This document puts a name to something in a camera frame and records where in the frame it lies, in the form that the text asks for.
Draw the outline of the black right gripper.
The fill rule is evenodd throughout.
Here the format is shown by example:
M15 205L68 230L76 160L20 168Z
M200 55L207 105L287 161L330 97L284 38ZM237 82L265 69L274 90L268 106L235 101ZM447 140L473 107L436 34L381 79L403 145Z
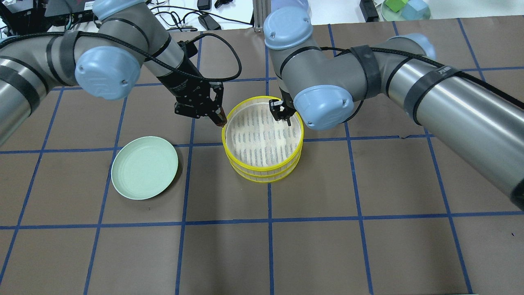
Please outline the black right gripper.
M291 117L296 113L296 109L288 106L285 100L273 98L268 101L269 110L275 121L286 121L291 126Z

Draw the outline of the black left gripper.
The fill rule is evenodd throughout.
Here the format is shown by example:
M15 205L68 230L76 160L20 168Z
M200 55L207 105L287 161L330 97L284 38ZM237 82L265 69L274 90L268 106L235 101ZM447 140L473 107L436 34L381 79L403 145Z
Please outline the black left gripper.
M177 115L195 119L207 116L218 126L221 121L227 119L222 108L223 93L224 86L221 82L204 82L203 80L174 82L174 96L176 97L174 112Z

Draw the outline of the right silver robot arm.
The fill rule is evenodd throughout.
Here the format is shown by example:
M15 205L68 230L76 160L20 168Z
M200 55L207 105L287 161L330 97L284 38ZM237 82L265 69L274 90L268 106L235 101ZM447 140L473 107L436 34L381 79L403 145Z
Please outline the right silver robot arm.
M297 112L308 128L331 129L351 116L355 102L386 95L523 209L523 102L438 63L422 34L342 49L328 59L298 6L271 12L263 32L283 95L276 120Z

